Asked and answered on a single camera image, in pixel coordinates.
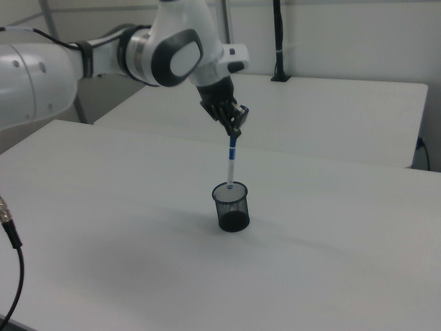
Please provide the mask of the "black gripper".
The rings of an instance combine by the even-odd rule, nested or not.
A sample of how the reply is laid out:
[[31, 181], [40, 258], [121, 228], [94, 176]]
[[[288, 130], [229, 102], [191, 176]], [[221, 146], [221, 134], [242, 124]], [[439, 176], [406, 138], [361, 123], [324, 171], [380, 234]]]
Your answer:
[[237, 104], [232, 78], [225, 77], [208, 86], [197, 86], [196, 89], [201, 97], [200, 105], [209, 116], [218, 121], [230, 137], [239, 138], [249, 108]]

